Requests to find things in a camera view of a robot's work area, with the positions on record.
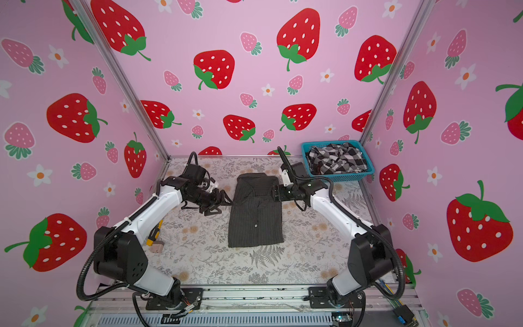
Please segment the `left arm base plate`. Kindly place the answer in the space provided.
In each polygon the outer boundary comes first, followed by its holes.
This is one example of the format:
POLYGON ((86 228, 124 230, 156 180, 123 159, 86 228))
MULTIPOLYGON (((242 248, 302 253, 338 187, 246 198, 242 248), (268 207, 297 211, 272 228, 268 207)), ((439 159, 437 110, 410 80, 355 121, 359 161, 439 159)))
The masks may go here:
POLYGON ((199 310, 204 289, 199 287, 177 288, 167 296, 152 296, 146 305, 147 311, 181 311, 186 307, 191 310, 199 310))

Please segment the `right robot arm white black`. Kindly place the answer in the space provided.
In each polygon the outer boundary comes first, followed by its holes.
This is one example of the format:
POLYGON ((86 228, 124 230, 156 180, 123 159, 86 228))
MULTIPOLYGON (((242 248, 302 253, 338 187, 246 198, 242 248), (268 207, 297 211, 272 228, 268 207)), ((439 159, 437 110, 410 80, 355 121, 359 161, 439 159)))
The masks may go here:
POLYGON ((389 230, 361 221, 332 194, 322 182, 280 184, 272 188, 276 202, 303 201, 322 214, 350 241, 347 268, 327 282, 326 291, 334 306, 341 306, 350 296, 370 287, 400 264, 394 263, 389 230))

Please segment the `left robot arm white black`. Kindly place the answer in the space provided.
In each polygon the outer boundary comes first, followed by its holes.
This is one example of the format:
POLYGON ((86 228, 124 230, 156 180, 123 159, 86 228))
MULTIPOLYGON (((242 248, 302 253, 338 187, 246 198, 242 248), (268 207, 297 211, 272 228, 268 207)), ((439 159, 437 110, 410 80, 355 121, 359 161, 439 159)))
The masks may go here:
POLYGON ((95 233, 95 273, 143 294, 179 294, 179 282, 152 267, 142 245, 171 210, 190 202, 205 216, 220 214, 221 207, 232 205, 227 193, 214 185, 205 189, 182 177, 159 181, 157 191, 137 211, 114 227, 102 227, 95 233))

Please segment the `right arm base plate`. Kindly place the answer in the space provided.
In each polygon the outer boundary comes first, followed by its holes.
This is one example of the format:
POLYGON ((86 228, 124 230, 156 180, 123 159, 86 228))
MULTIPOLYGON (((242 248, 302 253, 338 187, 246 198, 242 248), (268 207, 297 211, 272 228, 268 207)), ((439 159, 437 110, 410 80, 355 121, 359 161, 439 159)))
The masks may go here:
POLYGON ((327 286, 310 287, 306 297, 313 309, 352 309, 363 308, 362 294, 355 292, 340 296, 327 286))

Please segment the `dark grey pinstriped shirt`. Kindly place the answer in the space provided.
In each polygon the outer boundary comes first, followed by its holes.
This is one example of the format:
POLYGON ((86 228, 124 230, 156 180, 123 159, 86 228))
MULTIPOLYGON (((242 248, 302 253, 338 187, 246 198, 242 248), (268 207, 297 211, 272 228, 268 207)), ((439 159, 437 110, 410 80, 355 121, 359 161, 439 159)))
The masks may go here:
POLYGON ((279 184, 264 173, 241 174, 236 180, 228 226, 228 247, 244 248, 284 242, 282 205, 272 197, 279 184))

